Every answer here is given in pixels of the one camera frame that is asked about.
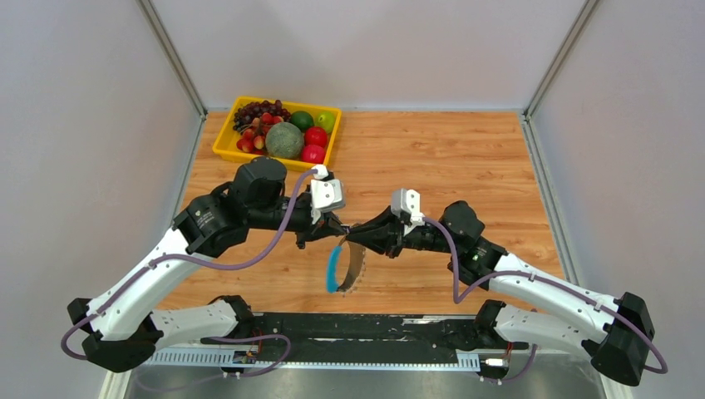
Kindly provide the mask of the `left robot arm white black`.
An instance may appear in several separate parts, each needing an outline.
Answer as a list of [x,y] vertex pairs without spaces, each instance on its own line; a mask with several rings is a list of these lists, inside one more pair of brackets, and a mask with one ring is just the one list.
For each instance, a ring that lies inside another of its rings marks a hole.
[[253,229],[287,232],[296,244],[345,235],[336,213],[345,205],[343,183],[324,165],[302,173],[291,194],[287,170],[260,156],[232,180],[193,199],[160,242],[115,286],[97,298],[77,298],[67,311],[73,332],[83,331],[76,358],[112,372],[130,371],[155,352],[190,341],[246,343],[254,316],[239,296],[224,295],[197,308],[160,311],[157,305],[199,268],[224,270],[219,256],[246,241]]

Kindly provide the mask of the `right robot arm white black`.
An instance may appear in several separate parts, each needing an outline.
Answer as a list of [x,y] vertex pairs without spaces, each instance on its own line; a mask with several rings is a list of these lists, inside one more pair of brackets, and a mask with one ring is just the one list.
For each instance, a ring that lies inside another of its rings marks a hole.
[[572,353],[629,387],[638,386],[646,371],[667,372],[653,345],[653,322],[642,298],[629,292],[616,298],[556,278],[483,238],[484,228],[472,207],[460,200],[448,205],[439,220],[416,211],[414,204],[389,206],[350,228],[347,238],[389,258],[404,249],[449,253],[456,304],[481,288],[540,309],[528,313],[486,301],[474,326],[476,339],[486,347],[504,340]]

